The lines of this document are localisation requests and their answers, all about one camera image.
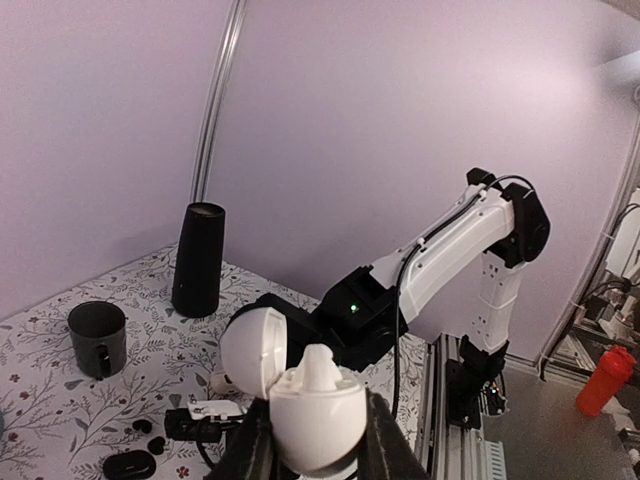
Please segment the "black vase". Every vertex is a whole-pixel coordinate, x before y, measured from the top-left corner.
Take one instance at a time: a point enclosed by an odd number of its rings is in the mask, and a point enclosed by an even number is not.
[[[218,308],[225,215],[212,203],[187,207],[171,294],[174,308],[185,317],[206,317]]]

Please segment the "orange bottle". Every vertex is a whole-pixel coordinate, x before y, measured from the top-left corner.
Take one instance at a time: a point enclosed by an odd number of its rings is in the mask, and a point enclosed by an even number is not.
[[[605,353],[576,399],[580,411],[590,417],[600,415],[602,407],[629,381],[635,364],[636,359],[623,347],[615,346]]]

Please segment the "purple wall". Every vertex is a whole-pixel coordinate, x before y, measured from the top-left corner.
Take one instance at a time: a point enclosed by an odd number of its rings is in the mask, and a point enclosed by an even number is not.
[[[535,358],[593,251],[635,112],[592,66],[640,24],[596,1],[252,1],[209,195],[229,260],[321,296],[409,241],[482,166],[538,187],[553,222],[512,321]],[[464,332],[479,264],[412,329]]]
[[[229,5],[0,3],[0,318],[178,238]]]

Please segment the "floor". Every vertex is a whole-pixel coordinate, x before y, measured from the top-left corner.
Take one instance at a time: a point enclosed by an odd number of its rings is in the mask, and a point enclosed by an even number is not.
[[[509,479],[635,479],[610,416],[591,419],[576,409],[579,384],[543,382],[513,366],[504,375],[508,411],[483,425],[487,440],[504,444]]]

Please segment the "floral tablecloth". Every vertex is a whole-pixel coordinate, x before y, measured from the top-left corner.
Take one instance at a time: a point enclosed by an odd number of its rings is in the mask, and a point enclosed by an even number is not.
[[[75,287],[0,323],[0,480],[102,478],[101,464],[116,452],[146,449],[164,436],[167,409],[191,399],[213,398],[209,375],[221,368],[218,340],[229,317],[266,292],[311,309],[316,301],[250,272],[225,264],[217,312],[188,319],[170,303],[175,246]],[[66,318],[76,305],[107,300],[127,315],[128,360],[103,381],[83,375],[71,348]],[[421,399],[424,342],[402,339],[402,388],[398,423],[415,442]],[[391,400],[393,362],[387,354],[360,374]],[[251,398],[236,397],[248,406]],[[136,419],[153,422],[149,435]],[[214,461],[223,447],[208,447]],[[156,457],[154,478],[202,479],[208,469],[191,442],[168,441]]]

